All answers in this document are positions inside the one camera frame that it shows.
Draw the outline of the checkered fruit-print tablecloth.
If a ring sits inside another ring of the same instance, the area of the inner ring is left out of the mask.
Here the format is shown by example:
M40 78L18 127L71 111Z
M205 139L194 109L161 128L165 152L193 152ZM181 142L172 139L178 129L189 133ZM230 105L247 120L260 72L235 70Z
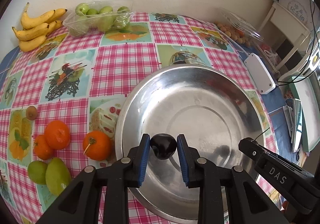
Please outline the checkered fruit-print tablecloth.
M105 104L119 114L119 99L182 51L241 87L239 82L248 80L242 52L219 34L217 25L185 16L135 13L127 30L80 38L61 27L32 52L13 49L1 64L1 199L10 213L1 223L35 223L49 203L48 191L29 179L27 165L36 160L34 139L50 121L69 126L71 143L55 154L77 175L89 163L82 140L90 111ZM268 131L257 94L246 92ZM33 121L25 116L29 106L38 111Z

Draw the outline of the large green mango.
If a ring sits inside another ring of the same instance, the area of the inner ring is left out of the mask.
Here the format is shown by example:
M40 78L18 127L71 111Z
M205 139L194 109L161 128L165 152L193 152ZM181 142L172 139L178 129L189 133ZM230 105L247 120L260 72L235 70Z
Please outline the large green mango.
M28 176L36 184L46 185L47 163L43 161L33 161L28 165Z

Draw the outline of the small green mango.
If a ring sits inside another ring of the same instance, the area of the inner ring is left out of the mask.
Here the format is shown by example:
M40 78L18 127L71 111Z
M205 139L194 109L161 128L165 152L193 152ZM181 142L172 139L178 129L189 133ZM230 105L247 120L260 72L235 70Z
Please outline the small green mango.
M53 158L46 170L46 185L49 191L59 196L72 182L71 173L60 158Z

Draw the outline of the brown kiwi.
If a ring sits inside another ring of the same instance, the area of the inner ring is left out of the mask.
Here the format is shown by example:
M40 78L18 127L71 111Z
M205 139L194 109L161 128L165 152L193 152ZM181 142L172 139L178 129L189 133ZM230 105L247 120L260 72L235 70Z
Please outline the brown kiwi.
M25 116L28 120L33 121L38 116L38 111L35 106L29 106L25 111Z

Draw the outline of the white plastic box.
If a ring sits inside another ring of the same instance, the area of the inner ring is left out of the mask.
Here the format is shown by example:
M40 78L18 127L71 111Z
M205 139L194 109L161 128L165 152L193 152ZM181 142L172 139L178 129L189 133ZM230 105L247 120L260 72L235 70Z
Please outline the white plastic box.
M260 94L266 95L274 90L276 83L259 56L251 53L244 60L244 64Z

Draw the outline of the plastic tray of green fruits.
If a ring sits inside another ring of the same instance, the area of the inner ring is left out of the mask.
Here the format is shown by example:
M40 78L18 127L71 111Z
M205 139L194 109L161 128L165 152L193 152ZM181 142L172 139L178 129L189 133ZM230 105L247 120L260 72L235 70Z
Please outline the plastic tray of green fruits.
M133 5L133 0L82 2L63 20L63 25L75 37L92 30L106 33L123 29L130 24Z

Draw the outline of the orange tangerine with stem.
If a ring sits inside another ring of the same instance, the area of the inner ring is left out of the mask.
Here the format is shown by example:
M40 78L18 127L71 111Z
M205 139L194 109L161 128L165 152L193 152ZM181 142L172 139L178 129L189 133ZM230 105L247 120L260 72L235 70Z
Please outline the orange tangerine with stem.
M87 133L84 137L82 147L84 155L96 161L107 160L112 154L111 139L99 130Z

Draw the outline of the clear box of longans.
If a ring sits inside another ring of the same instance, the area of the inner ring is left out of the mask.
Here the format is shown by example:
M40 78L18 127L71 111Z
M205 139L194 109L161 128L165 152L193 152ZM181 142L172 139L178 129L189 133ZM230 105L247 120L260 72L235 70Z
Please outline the clear box of longans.
M240 45L250 47L255 41L263 41L261 34L250 23L225 8L216 8L215 24L221 32Z

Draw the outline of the dark plum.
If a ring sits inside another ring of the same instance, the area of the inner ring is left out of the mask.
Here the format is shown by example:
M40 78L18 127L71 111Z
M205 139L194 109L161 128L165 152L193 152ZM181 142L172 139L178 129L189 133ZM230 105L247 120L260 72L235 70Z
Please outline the dark plum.
M150 140L150 147L159 160L167 160L176 152L177 141L169 134L160 133Z

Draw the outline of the silver metal plate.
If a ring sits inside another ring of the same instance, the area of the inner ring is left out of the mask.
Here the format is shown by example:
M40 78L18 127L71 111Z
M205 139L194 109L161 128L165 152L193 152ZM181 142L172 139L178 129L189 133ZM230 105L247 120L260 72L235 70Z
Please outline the silver metal plate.
M116 157L126 156L144 134L183 134L202 157L223 168L242 166L257 179L252 160L238 145L247 137L263 145L262 132L255 105L231 78L203 65L171 65L139 82L125 100L116 126ZM177 154L159 160L150 152L144 182L131 193L166 220L197 221L199 190L186 187Z

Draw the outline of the yellow banana bunch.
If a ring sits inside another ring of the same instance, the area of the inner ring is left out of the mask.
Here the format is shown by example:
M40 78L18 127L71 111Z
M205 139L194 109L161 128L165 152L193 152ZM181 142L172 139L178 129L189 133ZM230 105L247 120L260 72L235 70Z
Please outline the yellow banana bunch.
M25 5L20 24L22 30L11 27L16 38L18 47L22 52L31 52L42 45L52 32L62 27L61 17L67 13L67 9L52 9L38 17L30 17L28 14L29 2Z

